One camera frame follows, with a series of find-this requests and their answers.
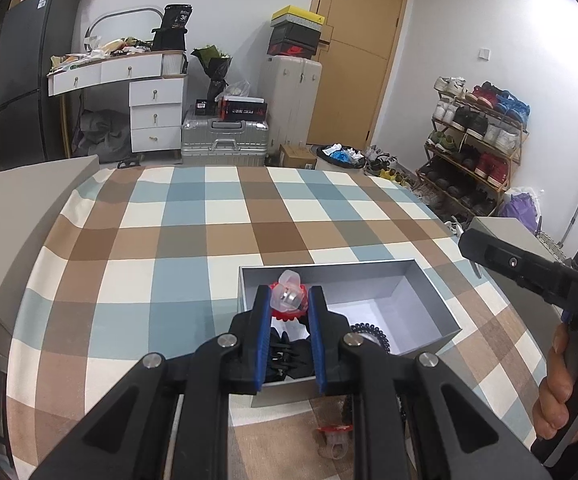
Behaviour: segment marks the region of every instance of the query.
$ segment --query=refrigerator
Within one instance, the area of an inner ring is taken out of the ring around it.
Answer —
[[[51,56],[71,51],[79,0],[23,0],[0,34],[0,163],[4,170],[65,158]]]
[[[267,102],[269,153],[281,144],[304,146],[316,104],[322,65],[290,56],[267,56],[262,63],[258,94]]]

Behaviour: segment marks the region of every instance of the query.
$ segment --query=black round tray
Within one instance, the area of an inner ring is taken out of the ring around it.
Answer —
[[[329,155],[325,155],[322,151],[323,148],[328,148],[329,146],[319,146],[316,150],[316,155],[318,155],[322,160],[333,164],[334,166],[338,166],[339,168],[345,168],[346,170],[362,170],[365,167],[367,161],[365,157],[361,158],[357,163],[351,164],[349,162],[342,162],[341,160],[336,160],[335,158],[331,158]],[[348,148],[352,148],[352,146],[343,146],[342,149],[346,150]]]

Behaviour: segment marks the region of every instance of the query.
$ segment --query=cluttered tabletop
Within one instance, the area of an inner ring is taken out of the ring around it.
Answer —
[[[72,193],[28,282],[7,384],[19,477],[144,354],[188,354],[227,332],[241,267],[381,260],[423,270],[462,329],[441,359],[529,445],[541,353],[493,280],[474,273],[408,190],[316,170],[137,167],[101,170]],[[339,424],[340,403],[252,408],[231,396],[230,476],[351,478],[352,451],[325,458],[315,431]]]

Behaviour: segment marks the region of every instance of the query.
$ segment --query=open box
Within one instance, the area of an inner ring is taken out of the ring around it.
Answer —
[[[369,323],[389,340],[392,354],[416,356],[438,352],[461,330],[431,280],[415,260],[358,262],[277,267],[241,267],[239,311],[250,310],[259,285],[277,282],[285,269],[297,272],[309,288],[322,286],[327,307],[347,316],[350,325]],[[290,340],[308,333],[297,321],[272,320],[278,333]],[[252,407],[307,400],[319,395],[315,378],[287,380],[263,385]]]

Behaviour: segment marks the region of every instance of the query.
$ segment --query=silver bolt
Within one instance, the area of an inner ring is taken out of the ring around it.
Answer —
[[[360,346],[365,341],[365,338],[360,334],[349,332],[345,334],[342,341],[344,341],[347,346]]]
[[[160,354],[146,354],[142,358],[142,366],[145,368],[158,368],[162,364],[162,356]]]
[[[238,342],[238,338],[233,334],[222,334],[218,338],[218,344],[223,348],[231,348]]]
[[[438,356],[431,352],[424,352],[418,356],[418,361],[425,368],[435,368],[438,365]]]

